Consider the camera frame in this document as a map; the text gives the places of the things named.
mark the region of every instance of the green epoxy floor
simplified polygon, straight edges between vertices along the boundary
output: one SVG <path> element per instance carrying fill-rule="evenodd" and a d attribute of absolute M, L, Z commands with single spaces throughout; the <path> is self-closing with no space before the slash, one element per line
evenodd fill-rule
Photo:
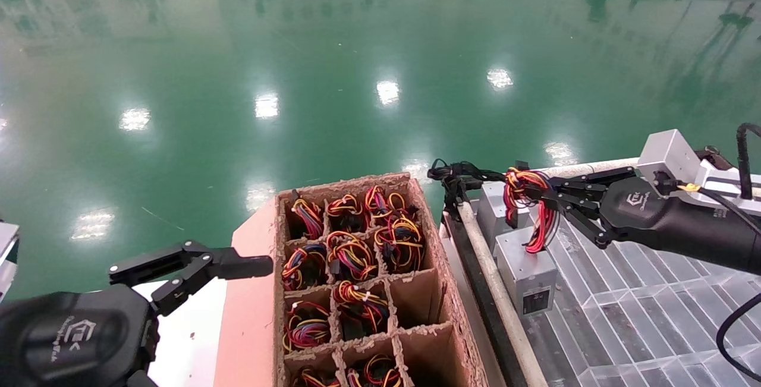
<path fill-rule="evenodd" d="M 98 289 L 183 238 L 228 246 L 274 190 L 435 157 L 624 158 L 677 127 L 733 158 L 761 121 L 754 2 L 0 0 L 11 297 Z"/>

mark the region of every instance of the silver power supply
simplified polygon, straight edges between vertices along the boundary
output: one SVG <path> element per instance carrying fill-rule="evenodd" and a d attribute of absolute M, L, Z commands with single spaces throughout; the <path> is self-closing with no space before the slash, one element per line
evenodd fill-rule
<path fill-rule="evenodd" d="M 497 268 L 521 316 L 552 309 L 558 268 L 547 251 L 530 254 L 528 243 L 533 225 L 498 235 L 494 249 Z"/>
<path fill-rule="evenodd" d="M 505 184 L 502 182 L 484 182 L 481 186 L 481 196 L 478 201 L 478 211 L 476 220 L 481 229 L 489 250 L 494 254 L 494 244 L 497 235 L 511 231 L 512 229 L 505 223 L 505 214 L 507 208 L 505 201 L 502 199 L 505 192 Z M 522 228 L 530 225 L 529 210 L 518 210 L 518 227 Z"/>

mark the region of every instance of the black cable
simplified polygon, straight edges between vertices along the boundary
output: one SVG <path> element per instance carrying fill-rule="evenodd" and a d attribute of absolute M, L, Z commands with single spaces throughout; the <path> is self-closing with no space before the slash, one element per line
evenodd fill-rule
<path fill-rule="evenodd" d="M 743 122 L 737 127 L 737 168 L 740 170 L 740 198 L 750 200 L 753 198 L 753 186 L 750 183 L 750 161 L 748 161 L 747 132 L 752 131 L 761 137 L 761 127 L 750 122 Z"/>
<path fill-rule="evenodd" d="M 693 187 L 690 187 L 690 185 L 682 187 L 682 189 L 695 190 Z M 747 213 L 742 211 L 730 200 L 727 200 L 722 195 L 718 194 L 718 192 L 715 192 L 714 190 L 710 190 L 710 189 L 705 189 L 704 187 L 697 187 L 695 192 L 698 192 L 699 194 L 703 194 L 706 197 L 719 203 L 720 205 L 725 206 L 725 208 L 727 208 L 729 211 L 739 216 L 740 219 L 742 219 L 745 222 L 745 224 L 747 224 L 750 227 L 750 229 L 752 229 L 753 232 L 756 233 L 756 235 L 761 235 L 761 228 L 759 228 L 759 225 L 756 224 L 756 221 L 754 221 L 750 216 L 748 216 Z M 730 365 L 734 366 L 738 371 L 744 373 L 745 375 L 750 376 L 750 378 L 755 379 L 758 382 L 761 382 L 761 375 L 754 373 L 754 371 L 746 368 L 744 365 L 742 365 L 742 363 L 735 360 L 734 357 L 731 357 L 731 355 L 729 355 L 729 353 L 727 352 L 726 346 L 724 346 L 725 336 L 729 328 L 734 324 L 734 322 L 736 322 L 740 317 L 745 316 L 745 313 L 749 312 L 750 309 L 757 306 L 759 303 L 761 303 L 761 293 L 759 293 L 758 295 L 755 295 L 755 297 L 748 300 L 747 303 L 744 303 L 742 306 L 740 306 L 740 308 L 734 310 L 732 314 L 729 314 L 729 317 L 727 317 L 727 319 L 723 323 L 721 323 L 721 326 L 718 328 L 718 331 L 716 331 L 716 347 L 718 348 L 718 352 L 720 352 L 720 354 L 730 363 Z"/>
<path fill-rule="evenodd" d="M 727 353 L 727 349 L 724 346 L 724 336 L 727 334 L 729 328 L 734 324 L 734 322 L 737 321 L 737 319 L 745 316 L 745 313 L 749 312 L 750 309 L 757 306 L 759 303 L 761 303 L 761 293 L 755 295 L 755 297 L 751 298 L 747 303 L 744 303 L 742 306 L 740 306 L 740 308 L 734 310 L 732 314 L 729 314 L 729 317 L 727 317 L 727 319 L 721 324 L 721 326 L 718 328 L 718 331 L 716 332 L 716 347 L 718 347 L 718 352 L 721 353 L 721 355 L 730 363 L 730 365 L 734 366 L 738 371 L 744 373 L 745 375 L 750 376 L 750 378 L 761 382 L 761 376 L 759 376 L 759 374 L 754 373 L 754 371 L 749 370 L 743 366 L 742 363 L 734 360 L 734 357 L 731 357 L 731 355 Z"/>
<path fill-rule="evenodd" d="M 481 170 L 471 162 L 446 164 L 443 159 L 435 159 L 427 176 L 440 181 L 444 188 L 444 211 L 460 222 L 457 203 L 467 200 L 467 190 L 479 189 L 485 181 L 504 182 L 505 174 L 494 170 Z"/>

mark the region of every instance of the white pipe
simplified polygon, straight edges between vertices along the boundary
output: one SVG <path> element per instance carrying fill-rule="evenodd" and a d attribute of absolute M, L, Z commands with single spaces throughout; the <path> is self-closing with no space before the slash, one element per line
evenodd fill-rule
<path fill-rule="evenodd" d="M 503 284 L 502 278 L 499 276 L 497 264 L 492 258 L 492 252 L 489 251 L 489 246 L 486 244 L 486 239 L 483 238 L 478 222 L 476 222 L 476 217 L 473 216 L 473 208 L 470 207 L 470 203 L 465 201 L 457 206 L 457 209 L 465 225 L 468 238 L 470 238 L 470 243 L 473 245 L 473 250 L 476 252 L 481 271 L 483 271 L 486 284 L 489 286 L 489 292 L 492 293 L 494 298 L 499 317 L 505 325 L 505 330 L 508 331 L 510 343 L 515 350 L 518 364 L 521 366 L 521 370 L 526 378 L 526 384 L 528 387 L 548 387 L 547 380 L 542 373 L 542 368 L 536 360 L 536 355 L 533 354 L 531 343 L 528 342 L 521 319 L 519 319 L 508 291 L 505 289 L 505 284 Z"/>
<path fill-rule="evenodd" d="M 613 170 L 620 167 L 637 167 L 639 158 L 614 159 L 611 161 L 589 162 L 587 164 L 564 165 L 562 167 L 541 168 L 547 176 L 572 178 L 573 176 L 589 175 L 597 171 Z"/>

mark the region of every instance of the logo on robotic arm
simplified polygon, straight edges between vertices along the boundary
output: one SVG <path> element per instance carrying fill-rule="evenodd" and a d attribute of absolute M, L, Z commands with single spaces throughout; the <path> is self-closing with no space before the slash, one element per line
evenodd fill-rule
<path fill-rule="evenodd" d="M 63 338 L 63 343 L 73 343 L 69 347 L 70 351 L 79 350 L 79 343 L 89 341 L 93 336 L 93 331 L 96 326 L 98 325 L 87 319 L 69 325 L 68 330 L 66 331 L 66 336 Z"/>
<path fill-rule="evenodd" d="M 647 198 L 650 197 L 650 192 L 646 192 L 644 194 L 640 192 L 635 192 L 633 194 L 629 194 L 626 197 L 626 203 L 629 203 L 632 206 L 639 206 L 640 211 L 644 210 L 644 206 L 647 204 Z"/>
<path fill-rule="evenodd" d="M 61 352 L 61 347 L 68 347 L 69 351 L 81 350 L 81 342 L 87 342 L 92 338 L 97 323 L 90 322 L 87 319 L 82 319 L 79 322 L 72 323 L 74 316 L 66 317 L 66 320 L 55 335 L 55 340 L 52 341 L 52 354 L 50 355 L 50 362 L 58 360 L 58 354 Z"/>

